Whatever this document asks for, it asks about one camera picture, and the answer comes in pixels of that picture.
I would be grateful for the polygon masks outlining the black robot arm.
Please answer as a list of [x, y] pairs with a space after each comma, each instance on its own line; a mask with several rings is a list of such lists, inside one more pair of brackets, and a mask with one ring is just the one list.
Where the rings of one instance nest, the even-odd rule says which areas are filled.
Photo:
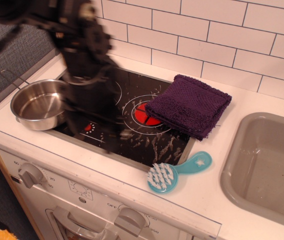
[[77, 117], [98, 120], [111, 138], [123, 132], [116, 107], [117, 64], [108, 56], [110, 36], [98, 23], [90, 0], [0, 0], [0, 24], [13, 29], [0, 39], [0, 52], [32, 25], [49, 33], [63, 56], [66, 85], [61, 89], [70, 126], [78, 131]]

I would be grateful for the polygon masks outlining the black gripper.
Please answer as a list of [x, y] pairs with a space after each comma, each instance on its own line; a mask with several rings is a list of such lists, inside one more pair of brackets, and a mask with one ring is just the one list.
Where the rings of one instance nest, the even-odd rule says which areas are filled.
[[66, 122], [74, 135], [86, 127], [88, 120], [94, 120], [108, 137], [121, 136], [124, 127], [122, 114], [116, 106], [116, 97], [120, 93], [116, 89], [117, 70], [117, 65], [108, 64], [92, 77], [72, 76], [69, 72], [62, 76], [67, 83], [62, 88]]

